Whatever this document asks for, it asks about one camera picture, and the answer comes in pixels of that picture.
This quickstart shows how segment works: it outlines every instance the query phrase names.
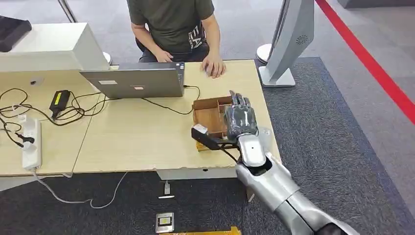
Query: vent grille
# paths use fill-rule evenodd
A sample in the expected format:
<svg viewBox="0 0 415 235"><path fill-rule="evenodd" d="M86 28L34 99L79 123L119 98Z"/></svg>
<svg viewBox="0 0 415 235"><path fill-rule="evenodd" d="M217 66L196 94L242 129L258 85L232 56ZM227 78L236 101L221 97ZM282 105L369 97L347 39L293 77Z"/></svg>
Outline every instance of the vent grille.
<svg viewBox="0 0 415 235"><path fill-rule="evenodd" d="M298 45L303 45L303 44L305 44L305 43L307 43L308 42L308 36L307 35L301 35L301 36L299 36L298 38L297 38L297 40L296 40L296 43L298 44Z"/></svg>

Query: dark gray carpet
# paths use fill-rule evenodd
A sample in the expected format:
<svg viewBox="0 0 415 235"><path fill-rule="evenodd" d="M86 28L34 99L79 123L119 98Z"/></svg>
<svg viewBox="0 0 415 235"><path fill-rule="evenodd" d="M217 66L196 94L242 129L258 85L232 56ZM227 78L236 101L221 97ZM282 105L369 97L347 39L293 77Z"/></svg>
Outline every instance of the dark gray carpet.
<svg viewBox="0 0 415 235"><path fill-rule="evenodd" d="M319 58L293 66L297 86L264 89L282 160L303 193L361 234L412 234L414 219ZM121 173L79 174L47 183L68 200L109 201ZM246 203L236 179L171 182L176 199L159 200L154 172L129 173L103 210L57 202L33 182L0 192L0 234L153 234L155 214L175 212L176 232L242 229L287 234L257 200Z"/></svg>

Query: white power strip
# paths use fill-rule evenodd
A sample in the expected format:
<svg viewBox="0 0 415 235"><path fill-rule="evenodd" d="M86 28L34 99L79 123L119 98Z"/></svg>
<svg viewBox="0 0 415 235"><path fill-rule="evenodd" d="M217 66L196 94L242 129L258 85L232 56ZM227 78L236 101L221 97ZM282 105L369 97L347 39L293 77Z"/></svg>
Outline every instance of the white power strip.
<svg viewBox="0 0 415 235"><path fill-rule="evenodd" d="M37 119L26 115L19 116L23 127L23 136L32 137L34 143L23 143L22 166L26 170L34 170L42 165L42 127Z"/></svg>

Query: light wood tabletop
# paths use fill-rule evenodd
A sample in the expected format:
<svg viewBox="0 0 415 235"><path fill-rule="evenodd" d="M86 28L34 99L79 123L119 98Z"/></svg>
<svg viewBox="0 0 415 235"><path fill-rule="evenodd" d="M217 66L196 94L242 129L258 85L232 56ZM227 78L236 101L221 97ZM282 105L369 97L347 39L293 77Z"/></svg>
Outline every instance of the light wood tabletop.
<svg viewBox="0 0 415 235"><path fill-rule="evenodd" d="M75 70L0 72L0 94L11 88L25 90L29 95L25 103L42 110L49 117L51 116L49 106L56 91L69 90L75 95L95 92L90 83ZM1 98L0 108L19 104L23 98L22 92L9 92ZM79 101L83 108L90 108L96 104L97 99L98 96L95 95L80 98ZM18 108L14 112L18 114L24 110L25 108ZM29 111L27 115L40 120L46 119L36 111ZM3 119L17 122L17 118ZM72 172L90 121L90 117L84 117L66 126L55 126L47 120L41 122L42 166L38 174ZM16 126L8 125L8 128L15 130ZM0 176L18 175L31 175L22 168L22 150L7 137L4 131L0 131Z"/></svg>
<svg viewBox="0 0 415 235"><path fill-rule="evenodd" d="M200 87L200 99L228 96L229 90L243 94L250 99L255 109L258 125L272 130L254 61L227 61L226 65L227 72L220 78L212 79L200 72L200 63L186 63L184 83ZM197 89L186 88L183 97L150 100L188 112L197 95ZM235 165L221 151L198 152L190 134L192 125L192 114L179 115L141 99L110 101L101 114L92 117L73 172L152 171ZM271 136L271 152L280 161L276 140L273 134ZM231 153L238 157L236 150Z"/></svg>

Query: dark pants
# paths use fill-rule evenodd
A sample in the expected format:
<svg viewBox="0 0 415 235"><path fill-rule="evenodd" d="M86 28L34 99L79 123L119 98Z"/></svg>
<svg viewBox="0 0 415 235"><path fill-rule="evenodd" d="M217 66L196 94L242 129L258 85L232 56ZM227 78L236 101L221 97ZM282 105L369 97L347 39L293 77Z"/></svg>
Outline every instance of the dark pants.
<svg viewBox="0 0 415 235"><path fill-rule="evenodd" d="M173 62L201 62L209 54L209 45L203 43L198 46L192 52L186 53L171 53ZM148 49L143 52L142 57L140 58L140 63L151 63L157 62L156 57Z"/></svg>

